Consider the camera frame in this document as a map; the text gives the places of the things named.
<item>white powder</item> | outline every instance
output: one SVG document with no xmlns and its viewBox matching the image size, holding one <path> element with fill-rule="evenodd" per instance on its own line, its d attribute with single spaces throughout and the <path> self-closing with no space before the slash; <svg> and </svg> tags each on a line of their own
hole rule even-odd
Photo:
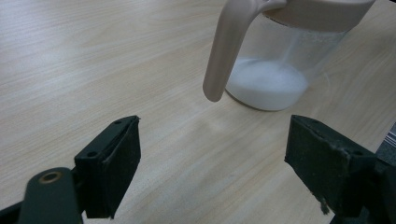
<svg viewBox="0 0 396 224">
<path fill-rule="evenodd" d="M 244 104 L 281 110 L 296 103 L 307 86 L 304 75 L 288 64 L 238 58 L 226 89 Z"/>
</svg>

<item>screw hole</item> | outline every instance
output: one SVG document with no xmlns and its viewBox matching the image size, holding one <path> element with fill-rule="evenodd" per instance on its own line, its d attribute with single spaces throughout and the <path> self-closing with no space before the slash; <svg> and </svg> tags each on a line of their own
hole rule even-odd
<svg viewBox="0 0 396 224">
<path fill-rule="evenodd" d="M 61 172 L 55 171 L 55 172 L 49 172 L 44 175 L 42 175 L 39 179 L 38 182 L 41 184 L 50 184 L 52 182 L 55 182 L 59 180 L 62 176 Z"/>
<path fill-rule="evenodd" d="M 97 152 L 89 152 L 88 154 L 87 154 L 87 156 L 88 157 L 94 157 L 94 156 L 96 156 L 98 153 Z"/>
</svg>

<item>pitcher handle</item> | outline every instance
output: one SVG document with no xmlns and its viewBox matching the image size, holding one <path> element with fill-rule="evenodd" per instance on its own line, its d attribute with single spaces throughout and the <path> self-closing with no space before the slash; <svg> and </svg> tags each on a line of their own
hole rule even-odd
<svg viewBox="0 0 396 224">
<path fill-rule="evenodd" d="M 282 8 L 287 0 L 229 0 L 221 11 L 204 79 L 210 101 L 221 98 L 251 22 L 262 12 Z"/>
</svg>

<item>wooden table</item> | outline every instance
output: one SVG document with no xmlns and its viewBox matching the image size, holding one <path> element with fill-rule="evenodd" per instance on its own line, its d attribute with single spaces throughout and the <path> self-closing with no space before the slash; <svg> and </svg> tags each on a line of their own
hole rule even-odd
<svg viewBox="0 0 396 224">
<path fill-rule="evenodd" d="M 263 112 L 202 82 L 225 0 L 0 3 L 0 207 L 111 121 L 138 115 L 142 159 L 115 220 L 329 223 L 283 162 L 290 115 L 376 151 L 396 121 L 396 4 L 377 0 L 298 104 Z"/>
</svg>

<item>light wood grain surface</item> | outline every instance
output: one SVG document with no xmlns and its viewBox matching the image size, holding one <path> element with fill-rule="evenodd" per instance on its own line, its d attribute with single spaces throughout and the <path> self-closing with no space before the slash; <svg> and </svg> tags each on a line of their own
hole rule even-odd
<svg viewBox="0 0 396 224">
<path fill-rule="evenodd" d="M 396 4 L 377 0 L 298 104 L 263 112 L 202 82 L 225 0 L 0 2 L 0 208 L 138 115 L 142 159 L 114 220 L 329 223 L 283 162 L 290 115 L 376 151 L 396 121 Z"/>
</svg>

